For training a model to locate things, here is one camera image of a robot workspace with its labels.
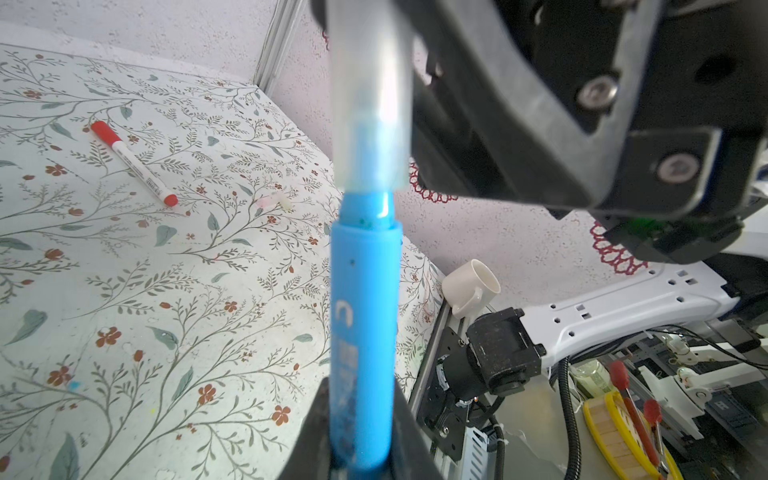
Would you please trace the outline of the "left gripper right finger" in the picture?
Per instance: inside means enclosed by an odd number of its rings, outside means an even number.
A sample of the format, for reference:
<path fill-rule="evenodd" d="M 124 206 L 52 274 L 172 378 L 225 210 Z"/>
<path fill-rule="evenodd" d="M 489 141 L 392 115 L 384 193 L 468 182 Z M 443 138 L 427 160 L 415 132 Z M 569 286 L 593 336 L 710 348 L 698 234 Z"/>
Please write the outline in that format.
<path fill-rule="evenodd" d="M 442 480 L 408 402 L 395 382 L 391 478 L 394 480 Z"/>

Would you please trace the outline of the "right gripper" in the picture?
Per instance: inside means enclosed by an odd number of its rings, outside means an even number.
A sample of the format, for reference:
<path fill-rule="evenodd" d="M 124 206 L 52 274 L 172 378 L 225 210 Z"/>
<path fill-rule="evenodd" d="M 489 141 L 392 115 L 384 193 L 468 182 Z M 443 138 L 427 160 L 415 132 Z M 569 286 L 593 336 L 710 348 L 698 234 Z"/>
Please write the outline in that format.
<path fill-rule="evenodd" d="M 643 260 L 692 263 L 748 236 L 763 207 L 765 2 L 499 8 L 502 19 L 489 1 L 399 3 L 472 132 L 461 142 L 415 88 L 432 189 L 592 211 Z"/>

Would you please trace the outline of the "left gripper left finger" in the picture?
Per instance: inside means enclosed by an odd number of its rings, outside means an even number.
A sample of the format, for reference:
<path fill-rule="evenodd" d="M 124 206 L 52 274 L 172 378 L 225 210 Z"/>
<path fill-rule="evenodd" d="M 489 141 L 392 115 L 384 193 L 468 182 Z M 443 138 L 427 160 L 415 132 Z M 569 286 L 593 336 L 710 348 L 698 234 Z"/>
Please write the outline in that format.
<path fill-rule="evenodd" d="M 323 378 L 279 480 L 328 480 L 331 475 L 329 378 Z"/>

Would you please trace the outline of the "blue highlighter pen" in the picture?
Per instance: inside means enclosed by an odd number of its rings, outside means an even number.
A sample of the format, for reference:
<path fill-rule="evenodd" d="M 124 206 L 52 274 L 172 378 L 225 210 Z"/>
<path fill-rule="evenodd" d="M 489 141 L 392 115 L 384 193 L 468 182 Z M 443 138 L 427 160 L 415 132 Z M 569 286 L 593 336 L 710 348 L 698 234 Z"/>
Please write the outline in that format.
<path fill-rule="evenodd" d="M 391 448 L 402 226 L 393 188 L 396 129 L 346 113 L 335 127 L 343 190 L 331 228 L 330 440 L 350 479 L 381 474 Z"/>

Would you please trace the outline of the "white red-tip marker pen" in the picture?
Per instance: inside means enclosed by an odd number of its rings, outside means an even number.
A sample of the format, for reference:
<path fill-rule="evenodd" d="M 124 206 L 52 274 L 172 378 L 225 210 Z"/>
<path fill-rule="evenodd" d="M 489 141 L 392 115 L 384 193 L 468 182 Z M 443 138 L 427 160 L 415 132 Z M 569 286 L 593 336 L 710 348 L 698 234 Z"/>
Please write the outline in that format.
<path fill-rule="evenodd" d="M 165 206 L 178 205 L 176 194 L 139 160 L 123 140 L 110 148 Z"/>

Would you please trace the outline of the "clear translucent pen cap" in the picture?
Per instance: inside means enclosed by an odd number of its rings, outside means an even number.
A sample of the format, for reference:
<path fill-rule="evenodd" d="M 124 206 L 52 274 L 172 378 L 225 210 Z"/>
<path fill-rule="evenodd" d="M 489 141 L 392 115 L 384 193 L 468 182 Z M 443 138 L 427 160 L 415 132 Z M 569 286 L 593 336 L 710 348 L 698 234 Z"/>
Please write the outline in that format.
<path fill-rule="evenodd" d="M 345 193 L 408 183 L 413 31 L 393 1 L 329 1 L 332 160 Z"/>

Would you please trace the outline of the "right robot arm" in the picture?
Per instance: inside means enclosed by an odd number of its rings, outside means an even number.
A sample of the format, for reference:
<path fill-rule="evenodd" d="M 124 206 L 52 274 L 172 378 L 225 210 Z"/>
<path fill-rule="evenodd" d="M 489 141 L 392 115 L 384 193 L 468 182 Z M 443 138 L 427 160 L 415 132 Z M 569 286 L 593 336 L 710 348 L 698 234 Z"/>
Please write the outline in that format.
<path fill-rule="evenodd" d="M 432 81 L 414 99 L 427 188 L 584 210 L 656 270 L 472 326 L 449 374 L 520 390 L 589 348 L 735 305 L 708 260 L 763 257 L 748 219 L 767 144 L 763 1 L 401 1 Z"/>

